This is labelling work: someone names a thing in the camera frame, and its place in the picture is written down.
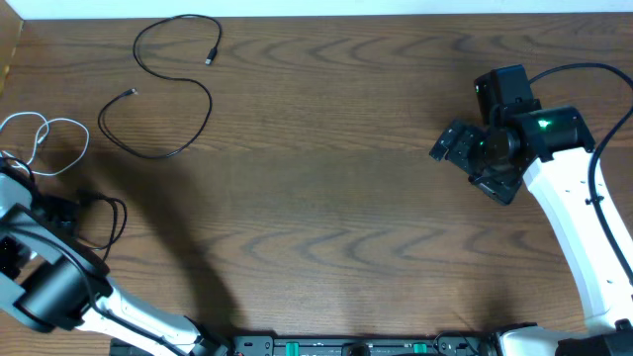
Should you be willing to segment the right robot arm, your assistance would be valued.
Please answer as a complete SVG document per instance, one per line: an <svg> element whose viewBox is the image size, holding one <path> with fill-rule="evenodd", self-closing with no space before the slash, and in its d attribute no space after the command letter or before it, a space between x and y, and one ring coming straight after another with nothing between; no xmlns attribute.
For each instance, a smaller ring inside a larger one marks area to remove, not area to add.
<svg viewBox="0 0 633 356"><path fill-rule="evenodd" d="M527 188L548 219L573 274L587 331L524 323L487 336L453 337L470 355L629 355L632 352L632 237L606 187L595 141L572 106L544 109L522 65L474 82L483 126L452 122L430 156L463 170L501 205Z"/></svg>

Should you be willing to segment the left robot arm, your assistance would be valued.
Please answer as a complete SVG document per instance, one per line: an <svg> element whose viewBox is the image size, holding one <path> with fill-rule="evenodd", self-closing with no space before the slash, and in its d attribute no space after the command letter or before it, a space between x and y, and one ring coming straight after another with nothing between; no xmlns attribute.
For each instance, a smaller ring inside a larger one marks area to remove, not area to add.
<svg viewBox="0 0 633 356"><path fill-rule="evenodd" d="M122 290L105 259L74 235L81 208L103 201L114 217L125 204L82 191L76 202L42 193L23 161L1 160L1 309L42 333L82 330L113 338L116 355L228 355L234 347L187 316L161 311Z"/></svg>

